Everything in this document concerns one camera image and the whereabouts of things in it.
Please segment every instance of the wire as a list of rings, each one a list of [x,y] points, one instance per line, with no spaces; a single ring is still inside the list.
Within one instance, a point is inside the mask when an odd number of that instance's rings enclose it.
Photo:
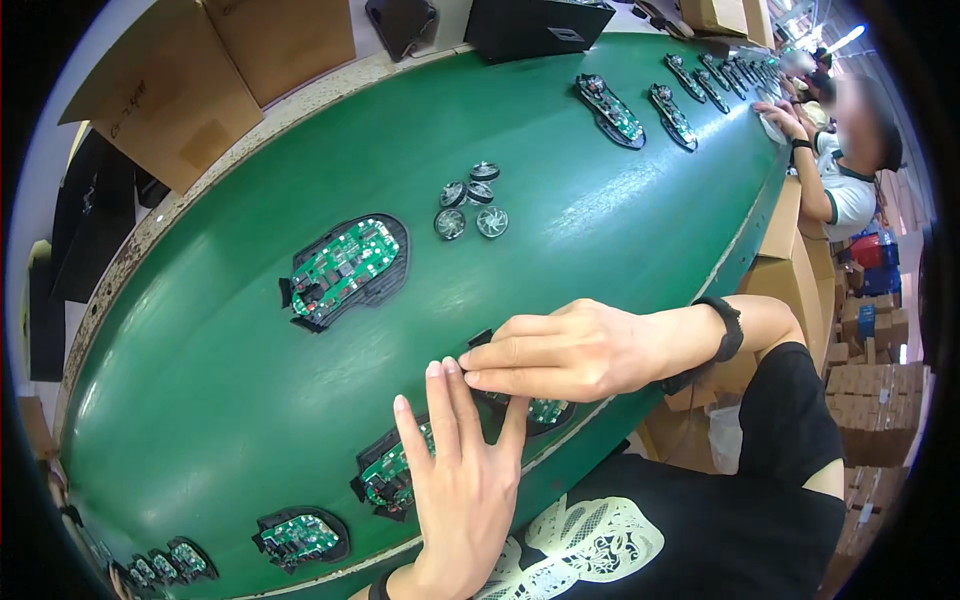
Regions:
[[[673,457],[673,453],[676,452],[677,448],[679,448],[686,441],[686,438],[690,433],[690,421],[693,418],[693,398],[696,397],[696,392],[697,392],[697,384],[691,383],[690,384],[690,408],[687,409],[686,411],[686,430],[684,430],[684,434],[680,437],[680,441],[674,444],[672,448],[670,448],[670,453],[666,455],[665,459],[663,459],[663,463],[665,465],[670,462],[670,458]]]

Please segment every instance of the black t-shirt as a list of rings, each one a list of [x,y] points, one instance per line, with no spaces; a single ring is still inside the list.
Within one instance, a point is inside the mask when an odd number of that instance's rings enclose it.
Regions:
[[[573,488],[567,507],[633,500],[664,545],[637,572],[604,584],[579,581],[558,598],[810,598],[840,537],[844,503],[802,485],[843,447],[803,345],[782,344],[764,357],[743,396],[740,425],[736,475],[618,455]],[[521,567],[543,558],[516,539]]]

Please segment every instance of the red component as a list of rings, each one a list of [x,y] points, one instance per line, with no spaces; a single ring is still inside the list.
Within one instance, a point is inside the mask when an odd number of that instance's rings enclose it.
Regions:
[[[876,233],[859,238],[850,245],[850,256],[864,269],[883,264],[880,236]]]

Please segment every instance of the black wristband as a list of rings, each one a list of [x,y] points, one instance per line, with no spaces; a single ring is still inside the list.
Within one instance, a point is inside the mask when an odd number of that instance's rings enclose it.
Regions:
[[[370,591],[367,592],[369,600],[390,600],[390,594],[387,593],[387,580],[398,568],[392,568],[376,578],[376,581],[370,586]]]
[[[663,390],[663,393],[667,396],[675,396],[678,394],[683,388],[707,372],[713,363],[723,363],[732,359],[740,351],[740,345],[743,344],[743,330],[740,328],[740,311],[727,304],[726,300],[710,296],[704,296],[694,300],[691,306],[697,304],[706,304],[717,311],[717,314],[723,319],[723,324],[727,332],[720,338],[720,348],[717,349],[713,358],[699,367],[687,369],[672,377],[667,377],[660,382],[660,389]]]

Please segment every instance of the green conveyor belt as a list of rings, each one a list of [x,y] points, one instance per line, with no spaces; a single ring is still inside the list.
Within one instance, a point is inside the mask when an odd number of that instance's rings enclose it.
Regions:
[[[372,516],[348,482],[356,453],[394,426],[396,394],[415,413],[426,409],[428,361],[457,355],[511,315],[580,297],[651,312],[688,304],[711,273],[710,293],[732,292],[766,229],[787,152],[749,101],[721,91],[732,107],[724,115],[690,98],[662,64],[667,52],[696,64],[703,51],[612,34],[585,54],[496,66],[459,55],[365,89],[239,165],[157,243],[91,347],[63,463],[94,538],[124,564],[175,536],[196,542],[220,578],[170,588],[174,598],[316,579],[418,534],[415,518]],[[643,150],[597,129],[572,92],[580,73],[602,75],[630,107]],[[674,87],[700,138],[696,153],[661,126],[643,96],[653,83]],[[502,169],[494,203],[510,229],[487,240],[468,220],[460,239],[444,242],[433,231],[440,191],[480,160]],[[409,230],[405,286],[321,335],[290,325],[276,281],[290,275],[292,255],[373,212]],[[595,417],[524,476],[516,522],[586,474],[658,398],[647,389],[595,415],[595,405],[578,406],[568,426],[528,443],[525,461]],[[289,506],[340,518],[350,557],[294,576],[269,564],[251,542],[256,520]],[[411,556],[283,597],[345,598]]]

